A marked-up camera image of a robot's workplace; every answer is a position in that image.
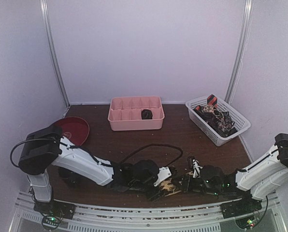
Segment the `leopard print tie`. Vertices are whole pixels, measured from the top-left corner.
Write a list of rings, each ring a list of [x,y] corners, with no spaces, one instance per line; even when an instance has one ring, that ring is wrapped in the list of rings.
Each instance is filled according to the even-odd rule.
[[[164,197],[180,193],[181,190],[172,183],[172,178],[166,179],[159,184],[159,190]]]

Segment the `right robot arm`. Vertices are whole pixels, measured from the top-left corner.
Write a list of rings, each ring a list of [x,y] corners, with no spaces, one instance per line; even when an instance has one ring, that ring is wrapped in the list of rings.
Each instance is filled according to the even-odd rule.
[[[262,200],[288,181],[288,134],[278,134],[262,157],[231,174],[212,165],[201,167],[193,158],[189,163],[193,164],[193,173],[172,180],[179,190],[229,199],[220,206],[223,218],[252,213],[261,210]]]

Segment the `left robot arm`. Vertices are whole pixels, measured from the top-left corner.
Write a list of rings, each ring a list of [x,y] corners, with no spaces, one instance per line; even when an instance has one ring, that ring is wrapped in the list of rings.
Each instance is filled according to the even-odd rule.
[[[57,215],[74,211],[73,204],[63,205],[53,199],[47,172],[50,165],[118,192],[148,191],[172,176],[169,167],[158,167],[150,159],[123,164],[98,158],[82,146],[73,144],[63,136],[62,128],[57,126],[29,134],[11,151],[15,152],[19,146],[23,147],[19,161],[12,161],[11,164],[27,175],[33,189],[34,210],[42,214]]]

